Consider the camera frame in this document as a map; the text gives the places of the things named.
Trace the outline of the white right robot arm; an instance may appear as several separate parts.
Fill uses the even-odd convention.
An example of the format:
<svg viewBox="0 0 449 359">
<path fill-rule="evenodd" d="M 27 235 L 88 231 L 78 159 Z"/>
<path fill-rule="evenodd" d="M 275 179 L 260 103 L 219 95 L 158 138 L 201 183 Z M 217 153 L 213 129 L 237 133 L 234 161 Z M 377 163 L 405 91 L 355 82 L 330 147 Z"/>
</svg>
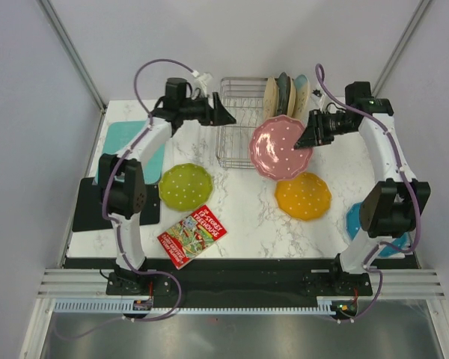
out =
<svg viewBox="0 0 449 359">
<path fill-rule="evenodd" d="M 421 239 L 421 215 L 430 197 L 430 185 L 410 169 L 395 135 L 394 110 L 388 99 L 374 97 L 368 82 L 345 88 L 339 110 L 310 111 L 308 124 L 295 149 L 328 145 L 338 135 L 357 132 L 364 140 L 373 166 L 375 186 L 359 210 L 360 229 L 348 248 L 336 257 L 336 271 L 328 275 L 329 289 L 339 295 L 355 285 L 354 274 L 369 271 L 371 262 L 393 239 L 413 232 L 408 251 Z"/>
</svg>

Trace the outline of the green polka dot plate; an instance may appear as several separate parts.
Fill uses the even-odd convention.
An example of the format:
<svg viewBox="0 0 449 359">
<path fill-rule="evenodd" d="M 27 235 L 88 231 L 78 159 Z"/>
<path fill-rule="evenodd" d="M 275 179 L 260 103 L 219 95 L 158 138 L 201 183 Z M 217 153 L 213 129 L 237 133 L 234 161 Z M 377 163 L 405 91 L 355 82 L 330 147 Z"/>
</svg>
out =
<svg viewBox="0 0 449 359">
<path fill-rule="evenodd" d="M 189 212 L 210 199 L 213 193 L 213 177 L 200 165 L 175 165 L 162 175 L 158 189 L 161 201 L 168 208 Z"/>
</svg>

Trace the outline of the pink polka dot plate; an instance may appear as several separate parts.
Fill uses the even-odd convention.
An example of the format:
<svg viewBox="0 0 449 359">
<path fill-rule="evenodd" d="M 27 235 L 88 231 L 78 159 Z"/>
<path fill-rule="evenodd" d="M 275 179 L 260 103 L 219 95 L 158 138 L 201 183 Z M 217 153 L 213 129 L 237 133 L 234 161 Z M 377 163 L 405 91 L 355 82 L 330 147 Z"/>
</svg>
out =
<svg viewBox="0 0 449 359">
<path fill-rule="evenodd" d="M 254 130 L 248 145 L 256 171 L 274 181 L 291 180 L 306 171 L 313 149 L 294 148 L 304 131 L 302 122 L 285 115 L 265 120 Z"/>
</svg>

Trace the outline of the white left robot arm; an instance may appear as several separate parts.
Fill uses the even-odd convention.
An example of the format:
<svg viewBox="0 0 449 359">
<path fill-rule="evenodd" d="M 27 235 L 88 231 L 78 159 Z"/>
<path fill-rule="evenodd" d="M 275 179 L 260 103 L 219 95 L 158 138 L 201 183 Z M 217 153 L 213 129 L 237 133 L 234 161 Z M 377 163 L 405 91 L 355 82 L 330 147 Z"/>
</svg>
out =
<svg viewBox="0 0 449 359">
<path fill-rule="evenodd" d="M 217 92 L 206 95 L 201 88 L 188 94 L 189 82 L 169 78 L 165 94 L 148 115 L 142 130 L 115 154 L 103 154 L 98 166 L 98 186 L 102 196 L 102 216 L 110 221 L 117 244 L 117 266 L 128 270 L 123 285 L 133 294 L 149 286 L 149 276 L 140 268 L 146 260 L 140 235 L 139 218 L 147 193 L 143 168 L 154 153 L 171 139 L 187 120 L 202 126 L 226 126 L 236 119 L 222 104 Z"/>
</svg>

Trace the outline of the wire dish rack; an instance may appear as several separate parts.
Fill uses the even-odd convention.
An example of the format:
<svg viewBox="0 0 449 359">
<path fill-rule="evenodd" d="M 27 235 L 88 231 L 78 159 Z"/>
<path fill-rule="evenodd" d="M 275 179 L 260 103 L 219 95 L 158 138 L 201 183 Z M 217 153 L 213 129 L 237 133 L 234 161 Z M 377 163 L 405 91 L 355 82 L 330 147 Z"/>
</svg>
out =
<svg viewBox="0 0 449 359">
<path fill-rule="evenodd" d="M 252 169 L 248 145 L 263 119 L 264 77 L 224 77 L 220 84 L 223 106 L 236 123 L 221 126 L 216 135 L 216 158 L 222 168 Z"/>
</svg>

